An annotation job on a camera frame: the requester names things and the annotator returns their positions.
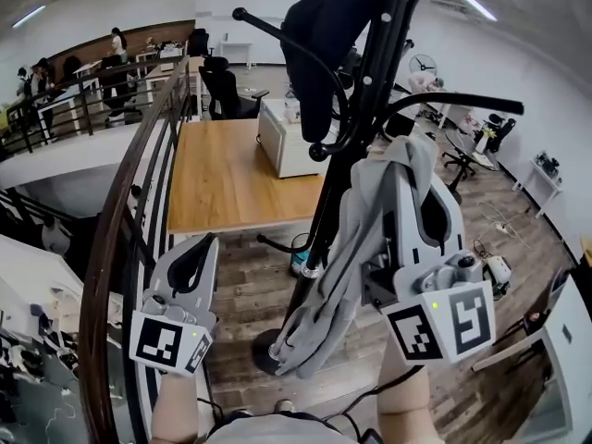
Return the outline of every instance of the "forearm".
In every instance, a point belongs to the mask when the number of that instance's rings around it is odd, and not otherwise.
[[[403,363],[393,339],[389,338],[378,385],[398,378],[409,368]],[[425,368],[397,387],[380,393],[377,397],[378,422],[385,443],[402,444],[437,438],[428,404],[429,379]]]
[[[152,416],[152,443],[193,443],[198,417],[195,379],[164,375]]]

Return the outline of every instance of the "wooden wall panel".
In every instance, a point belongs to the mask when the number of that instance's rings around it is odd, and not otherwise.
[[[141,53],[146,47],[146,40],[151,36],[157,43],[163,41],[185,41],[194,27],[195,21],[189,19],[123,31],[126,40],[128,40],[128,55],[135,56],[138,53]],[[98,38],[69,48],[66,51],[51,56],[49,59],[55,66],[56,80],[60,80],[63,76],[62,67],[67,57],[76,56],[82,64],[86,64],[102,59],[107,56],[109,51],[111,51],[110,34],[103,38]]]

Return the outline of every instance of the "shoe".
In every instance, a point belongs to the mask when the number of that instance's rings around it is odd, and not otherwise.
[[[296,407],[294,403],[290,400],[280,400],[274,406],[274,413],[294,413],[296,411]]]

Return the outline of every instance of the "black coat stand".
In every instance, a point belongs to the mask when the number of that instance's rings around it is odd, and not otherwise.
[[[352,166],[366,157],[367,147],[389,122],[390,118],[410,105],[440,102],[468,105],[521,115],[524,107],[519,102],[466,93],[429,92],[411,95],[389,105],[397,69],[401,61],[407,31],[419,0],[381,0],[380,10],[370,24],[364,49],[360,75],[353,95],[348,101],[337,74],[329,69],[312,51],[284,34],[278,28],[251,15],[244,8],[237,8],[233,18],[245,21],[255,28],[274,36],[281,42],[302,51],[311,64],[321,67],[333,81],[339,101],[339,137],[333,144],[313,143],[309,154],[315,161],[331,156],[325,183],[316,207],[308,241],[293,249],[275,243],[263,235],[260,242],[285,253],[302,253],[310,249],[306,264],[296,282],[284,325],[291,314],[303,303],[315,279],[320,273],[321,262],[327,261],[328,250],[339,227],[339,203],[341,196],[351,186]],[[398,133],[409,135],[409,132]],[[278,369],[274,344],[280,329],[271,329],[259,335],[253,342],[255,365],[270,375]]]

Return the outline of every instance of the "fluorescent light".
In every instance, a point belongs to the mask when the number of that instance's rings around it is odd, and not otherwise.
[[[12,25],[12,28],[17,28],[20,25],[22,25],[25,21],[27,21],[28,19],[32,19],[35,15],[37,15],[44,8],[45,8],[45,5],[40,6],[39,8],[33,10],[29,15],[24,16],[19,21],[17,21],[14,25]]]
[[[489,10],[487,10],[484,6],[482,6],[476,0],[464,0],[464,1],[466,3],[472,5],[473,8],[475,10],[477,10],[479,13],[481,13],[481,15],[483,15],[486,19],[490,19],[491,21],[498,21],[498,19],[493,15],[493,13],[491,13]]]

